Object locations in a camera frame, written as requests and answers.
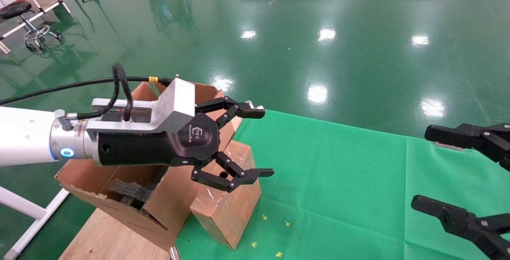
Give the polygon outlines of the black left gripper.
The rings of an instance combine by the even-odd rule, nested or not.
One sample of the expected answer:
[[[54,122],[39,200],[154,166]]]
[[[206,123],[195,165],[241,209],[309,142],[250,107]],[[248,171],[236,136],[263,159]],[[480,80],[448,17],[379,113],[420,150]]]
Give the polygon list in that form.
[[[215,121],[205,115],[226,110]],[[234,117],[262,119],[263,106],[251,101],[236,102],[220,97],[195,105],[197,114],[176,133],[99,133],[97,157],[101,166],[193,166],[191,180],[227,193],[237,187],[254,184],[260,177],[271,177],[273,168],[242,169],[231,157],[219,152],[219,129]],[[215,161],[231,177],[221,177],[202,171]]]

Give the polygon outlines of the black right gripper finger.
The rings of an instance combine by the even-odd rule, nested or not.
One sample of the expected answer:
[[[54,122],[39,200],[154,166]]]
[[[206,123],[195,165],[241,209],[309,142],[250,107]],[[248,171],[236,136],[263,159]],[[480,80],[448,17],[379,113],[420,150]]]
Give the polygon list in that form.
[[[411,207],[437,218],[444,231],[472,242],[490,260],[510,258],[510,242],[503,238],[510,231],[508,213],[477,217],[461,207],[421,195],[413,197]]]
[[[424,137],[432,142],[475,149],[498,163],[506,171],[510,170],[510,125],[508,123],[489,127],[463,123],[456,128],[429,125]]]

